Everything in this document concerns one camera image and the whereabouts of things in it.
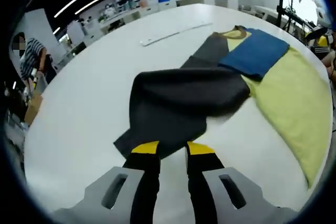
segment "striped shirt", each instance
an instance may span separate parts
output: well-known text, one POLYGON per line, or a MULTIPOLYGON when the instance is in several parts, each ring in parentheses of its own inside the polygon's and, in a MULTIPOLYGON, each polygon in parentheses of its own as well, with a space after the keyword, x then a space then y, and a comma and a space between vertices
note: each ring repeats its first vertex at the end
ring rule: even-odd
POLYGON ((34 38, 31 38, 26 43, 26 50, 23 60, 21 61, 20 70, 23 80, 31 78, 32 70, 38 69, 40 64, 40 51, 44 46, 34 38))

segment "cardboard box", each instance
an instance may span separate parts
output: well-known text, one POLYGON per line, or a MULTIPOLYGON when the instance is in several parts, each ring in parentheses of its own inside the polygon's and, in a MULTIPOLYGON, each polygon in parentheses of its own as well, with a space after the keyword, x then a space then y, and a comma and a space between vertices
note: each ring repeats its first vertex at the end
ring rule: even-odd
POLYGON ((25 122, 30 126, 33 123, 33 120, 35 119, 38 110, 42 103, 42 96, 40 93, 35 92, 33 98, 30 101, 30 104, 28 106, 26 115, 25 115, 25 122))

